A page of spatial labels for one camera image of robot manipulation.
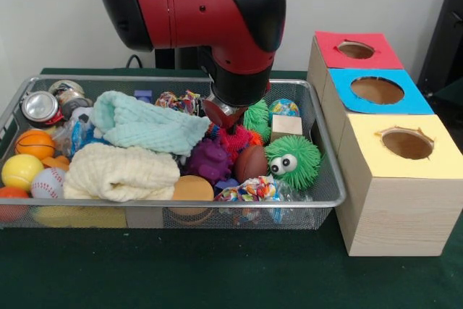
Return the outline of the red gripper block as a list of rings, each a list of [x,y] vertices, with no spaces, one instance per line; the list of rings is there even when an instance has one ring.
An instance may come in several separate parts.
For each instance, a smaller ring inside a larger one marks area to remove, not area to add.
[[[227,129],[226,132],[228,134],[236,133],[237,122],[248,109],[247,106],[236,107],[211,100],[204,100],[202,102],[202,107],[206,116],[212,123],[220,128]]]

